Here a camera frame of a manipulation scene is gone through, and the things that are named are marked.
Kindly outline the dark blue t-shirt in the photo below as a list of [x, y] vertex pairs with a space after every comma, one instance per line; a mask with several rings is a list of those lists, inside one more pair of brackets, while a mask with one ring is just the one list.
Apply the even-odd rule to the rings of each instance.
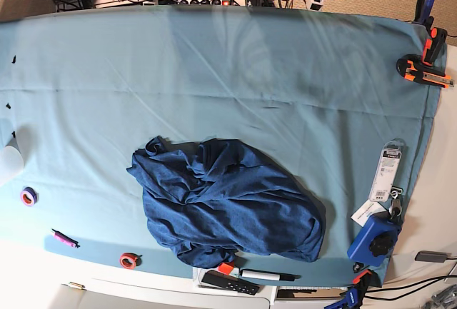
[[239, 140], [171, 145], [132, 155], [149, 233], [183, 263], [214, 268], [238, 252], [312, 263], [325, 218], [316, 199], [275, 161]]

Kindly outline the light blue table cloth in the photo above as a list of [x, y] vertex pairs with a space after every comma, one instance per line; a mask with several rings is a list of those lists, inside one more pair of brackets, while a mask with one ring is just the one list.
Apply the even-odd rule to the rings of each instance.
[[[146, 227], [133, 152], [238, 139], [310, 190], [326, 214], [319, 259], [245, 255], [249, 268], [298, 273], [309, 286], [352, 279], [346, 251], [379, 155], [404, 142], [406, 198], [426, 152], [440, 91], [402, 78], [421, 26], [372, 16], [242, 7], [148, 6], [49, 14], [1, 24], [1, 142], [24, 171], [1, 187], [1, 238], [116, 265], [188, 277]], [[25, 187], [38, 196], [22, 203]], [[79, 242], [72, 248], [57, 230]]]

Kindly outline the orange red cube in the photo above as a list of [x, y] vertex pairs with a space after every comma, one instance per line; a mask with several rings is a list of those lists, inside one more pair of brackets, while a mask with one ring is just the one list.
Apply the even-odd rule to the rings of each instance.
[[223, 273], [224, 275], [230, 275], [231, 273], [234, 272], [235, 268], [236, 268], [236, 266], [233, 261], [224, 262], [218, 266], [217, 271], [220, 273]]

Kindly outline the white black marker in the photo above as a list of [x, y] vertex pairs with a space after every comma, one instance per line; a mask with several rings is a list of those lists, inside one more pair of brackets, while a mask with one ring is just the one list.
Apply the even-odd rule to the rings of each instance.
[[287, 281], [294, 282], [296, 279], [295, 275], [287, 273], [271, 273], [259, 270], [241, 269], [239, 275], [243, 278], [252, 278], [259, 280], [270, 280], [270, 281]]

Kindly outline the black remote control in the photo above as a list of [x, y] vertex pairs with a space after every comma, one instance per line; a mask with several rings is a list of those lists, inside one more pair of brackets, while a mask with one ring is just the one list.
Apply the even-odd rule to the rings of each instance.
[[255, 295], [260, 291], [260, 287], [257, 284], [253, 284], [245, 280], [239, 280], [238, 278], [234, 278], [214, 270], [204, 273], [201, 282], [207, 285], [213, 285], [217, 288], [247, 295]]

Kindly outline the power strip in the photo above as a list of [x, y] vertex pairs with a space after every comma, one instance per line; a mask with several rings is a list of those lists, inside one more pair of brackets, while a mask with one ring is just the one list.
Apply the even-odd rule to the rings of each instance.
[[158, 5], [240, 6], [236, 0], [158, 0]]

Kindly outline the white paper card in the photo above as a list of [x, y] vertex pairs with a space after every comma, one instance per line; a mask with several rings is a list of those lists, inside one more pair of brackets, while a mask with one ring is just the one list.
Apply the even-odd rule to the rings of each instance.
[[351, 220], [357, 223], [360, 227], [364, 227], [371, 216], [385, 218], [388, 216], [388, 211], [379, 202], [367, 200], [351, 216]]

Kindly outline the red tape roll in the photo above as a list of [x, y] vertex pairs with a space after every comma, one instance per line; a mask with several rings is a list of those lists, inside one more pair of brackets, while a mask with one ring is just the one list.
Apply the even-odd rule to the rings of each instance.
[[119, 258], [120, 265], [128, 270], [133, 270], [141, 265], [141, 255], [135, 253], [122, 253]]

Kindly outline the metal keys carabiner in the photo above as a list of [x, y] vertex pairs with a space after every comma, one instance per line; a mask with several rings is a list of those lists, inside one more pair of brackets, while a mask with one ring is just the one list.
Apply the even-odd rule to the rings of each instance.
[[402, 214], [403, 189], [392, 186], [390, 190], [391, 205], [389, 208], [390, 221], [399, 222]]

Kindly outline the pink pen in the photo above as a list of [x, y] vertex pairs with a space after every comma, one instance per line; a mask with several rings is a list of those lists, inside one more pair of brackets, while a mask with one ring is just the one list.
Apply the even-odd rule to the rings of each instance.
[[70, 246], [72, 248], [79, 248], [80, 247], [78, 241], [68, 237], [67, 235], [64, 235], [62, 232], [54, 230], [54, 229], [52, 229], [51, 232], [53, 234], [53, 237], [55, 239], [57, 239], [58, 241], [62, 242], [63, 244], [65, 244], [67, 246]]

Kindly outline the blue orange clamp bottom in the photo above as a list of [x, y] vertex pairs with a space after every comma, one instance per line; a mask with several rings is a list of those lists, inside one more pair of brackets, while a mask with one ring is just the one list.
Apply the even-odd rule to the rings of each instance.
[[325, 309], [341, 309], [341, 308], [360, 308], [363, 305], [363, 299], [368, 290], [371, 279], [373, 277], [372, 270], [365, 270], [353, 279], [353, 285], [343, 294], [343, 297], [338, 302], [327, 305]]

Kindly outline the orange black utility clamp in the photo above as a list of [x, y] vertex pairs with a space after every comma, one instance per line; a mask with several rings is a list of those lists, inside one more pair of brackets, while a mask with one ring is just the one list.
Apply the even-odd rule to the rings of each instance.
[[447, 30], [432, 28], [426, 39], [422, 55], [407, 54], [396, 62], [397, 72], [408, 81], [440, 88], [454, 87], [454, 80], [444, 71], [433, 65], [444, 47]]

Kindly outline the purple tape roll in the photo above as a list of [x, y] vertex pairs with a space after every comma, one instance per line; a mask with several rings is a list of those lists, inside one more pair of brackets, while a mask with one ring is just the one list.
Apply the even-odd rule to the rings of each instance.
[[34, 206], [38, 201], [36, 191], [31, 187], [25, 187], [20, 194], [21, 201], [26, 206]]

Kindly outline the white paper roll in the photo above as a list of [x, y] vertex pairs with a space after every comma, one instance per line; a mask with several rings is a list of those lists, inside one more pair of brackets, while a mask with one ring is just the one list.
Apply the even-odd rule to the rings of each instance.
[[24, 170], [24, 158], [21, 155], [17, 139], [11, 140], [1, 149], [0, 184], [5, 185]]

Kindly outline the grey adapter box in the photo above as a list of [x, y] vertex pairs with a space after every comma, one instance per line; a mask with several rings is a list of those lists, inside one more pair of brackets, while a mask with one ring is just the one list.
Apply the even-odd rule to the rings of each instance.
[[426, 263], [444, 263], [448, 260], [448, 254], [436, 251], [421, 250], [416, 254], [415, 261]]

